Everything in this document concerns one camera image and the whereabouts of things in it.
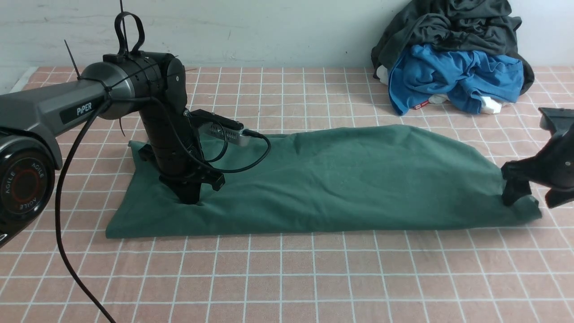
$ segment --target red ring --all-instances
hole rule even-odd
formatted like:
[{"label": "red ring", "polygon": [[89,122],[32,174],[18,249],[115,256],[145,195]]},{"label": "red ring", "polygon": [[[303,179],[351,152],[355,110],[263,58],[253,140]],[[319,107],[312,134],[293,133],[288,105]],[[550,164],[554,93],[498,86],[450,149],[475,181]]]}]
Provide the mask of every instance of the red ring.
[{"label": "red ring", "polygon": [[33,171],[33,170],[30,170],[30,169],[28,169],[28,170],[23,170],[23,171],[19,172],[18,175],[16,175],[16,177],[15,177],[14,180],[12,181],[12,186],[13,186],[13,187],[16,186],[16,183],[18,182],[18,178],[20,178],[20,176],[21,176],[22,174],[24,174],[24,173],[30,173],[30,172],[31,172],[31,173],[34,175],[34,177],[36,178],[36,188],[34,189],[34,193],[33,193],[32,195],[30,195],[29,197],[26,197],[25,199],[18,198],[18,197],[16,196],[16,190],[15,190],[15,189],[12,189],[12,198],[13,198],[16,202],[18,202],[18,203],[22,203],[22,204],[28,203],[28,202],[29,202],[28,199],[30,199],[30,198],[34,197],[36,194],[38,194],[38,190],[40,189],[40,178],[38,177],[38,173],[35,172],[35,171]]}]

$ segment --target tiled table surface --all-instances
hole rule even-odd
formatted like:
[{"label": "tiled table surface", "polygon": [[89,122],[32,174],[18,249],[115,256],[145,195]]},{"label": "tiled table surface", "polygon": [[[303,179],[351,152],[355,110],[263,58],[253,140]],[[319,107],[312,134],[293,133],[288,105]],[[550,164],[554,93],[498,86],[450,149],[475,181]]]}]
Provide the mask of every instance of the tiled table surface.
[{"label": "tiled table surface", "polygon": [[[537,83],[495,116],[428,105],[397,117],[369,69],[197,68],[193,109],[264,133],[408,124],[465,142],[497,165],[548,140],[540,106],[574,108],[574,70],[536,68]],[[74,79],[39,68],[26,89]],[[64,245],[118,322],[574,322],[574,209],[520,228],[107,240],[134,171],[137,115],[97,120],[63,194]],[[77,135],[58,138],[64,155]],[[537,188],[541,199],[545,189]],[[0,321],[106,322],[62,264],[53,199],[0,250]]]}]

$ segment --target green cloth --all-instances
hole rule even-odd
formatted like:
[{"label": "green cloth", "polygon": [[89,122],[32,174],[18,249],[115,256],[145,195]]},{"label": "green cloth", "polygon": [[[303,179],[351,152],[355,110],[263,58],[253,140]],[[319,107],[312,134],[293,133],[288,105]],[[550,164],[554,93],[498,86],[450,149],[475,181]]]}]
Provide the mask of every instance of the green cloth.
[{"label": "green cloth", "polygon": [[[475,148],[405,125],[337,128],[268,136],[256,167],[226,174],[220,191],[202,186],[184,205],[139,159],[106,229],[108,238],[353,230],[442,230],[522,225],[541,218],[538,201],[505,207],[499,168]],[[202,138],[206,159],[223,142]],[[261,139],[230,145],[214,167],[235,169],[264,152]]]}]

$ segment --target folded fabric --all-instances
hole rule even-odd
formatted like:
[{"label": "folded fabric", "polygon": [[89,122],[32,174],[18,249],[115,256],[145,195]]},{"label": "folded fabric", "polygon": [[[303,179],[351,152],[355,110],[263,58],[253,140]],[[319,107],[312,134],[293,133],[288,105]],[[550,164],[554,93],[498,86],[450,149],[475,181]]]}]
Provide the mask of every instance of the folded fabric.
[{"label": "folded fabric", "polygon": [[482,51],[439,52],[431,44],[403,51],[389,72],[389,97],[402,116],[433,94],[447,94],[461,111],[479,114],[481,97],[516,102],[524,81],[522,62]]},{"label": "folded fabric", "polygon": [[[542,217],[533,196],[502,202],[500,168],[475,148],[406,125],[270,134],[257,166],[225,174],[217,192],[203,185],[197,205],[182,204],[138,157],[135,173],[106,237],[452,230],[523,225]],[[206,157],[222,141],[201,141]],[[251,164],[263,140],[230,145],[214,167]]]},{"label": "folded fabric", "polygon": [[[377,77],[384,85],[389,85],[389,71],[383,65],[377,68]],[[446,101],[450,101],[447,94],[433,94],[428,99],[430,104],[443,104]],[[504,102],[500,100],[493,99],[491,97],[480,97],[482,106],[480,107],[480,113],[483,114],[498,114],[502,111],[502,108],[509,105],[510,102]]]},{"label": "folded fabric", "polygon": [[383,65],[390,70],[405,48],[422,44],[438,51],[507,55],[522,62],[524,94],[534,83],[534,71],[518,54],[516,31],[522,19],[509,17],[511,12],[507,0],[412,0],[385,29],[371,61],[375,69]]}]

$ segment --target red label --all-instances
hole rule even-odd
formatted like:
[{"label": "red label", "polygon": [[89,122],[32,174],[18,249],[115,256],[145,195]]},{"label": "red label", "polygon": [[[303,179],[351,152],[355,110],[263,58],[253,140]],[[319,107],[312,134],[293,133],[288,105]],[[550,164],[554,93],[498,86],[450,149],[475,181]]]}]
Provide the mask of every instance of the red label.
[{"label": "red label", "polygon": [[425,106],[425,105],[427,105],[427,104],[429,104],[429,101],[428,101],[428,100],[426,100],[425,102],[423,102],[423,103],[421,103],[421,104],[417,104],[416,106],[411,107],[411,109],[413,109],[413,110],[418,110],[418,109],[422,108],[423,106]]}]

